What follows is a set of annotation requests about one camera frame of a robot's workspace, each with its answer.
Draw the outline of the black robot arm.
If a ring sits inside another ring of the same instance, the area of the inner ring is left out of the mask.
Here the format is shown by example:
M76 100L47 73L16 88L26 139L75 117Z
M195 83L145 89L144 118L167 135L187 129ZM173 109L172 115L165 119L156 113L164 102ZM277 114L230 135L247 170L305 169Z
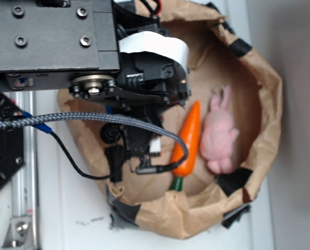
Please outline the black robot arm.
M172 137L161 114L190 95L185 42L162 27L158 8L144 17L114 1L0 1L0 130L57 120L101 120L123 126L124 157L138 157L138 174L162 173L183 163L152 166L150 142ZM111 115L28 117L6 92L67 89L113 107Z

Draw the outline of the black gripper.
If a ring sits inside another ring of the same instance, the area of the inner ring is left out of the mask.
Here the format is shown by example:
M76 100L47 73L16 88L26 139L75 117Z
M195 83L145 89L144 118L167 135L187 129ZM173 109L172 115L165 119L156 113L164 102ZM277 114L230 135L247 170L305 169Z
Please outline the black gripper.
M163 109L157 104L145 104L127 109L107 105L106 111L111 115L125 115L162 127ZM132 125L113 122L104 125L100 130L100 138L111 145L105 149L110 173L121 172L124 162L133 157L140 160L140 165L136 168L137 173L157 173L158 167L151 165L150 160L150 144L156 137L156 133Z

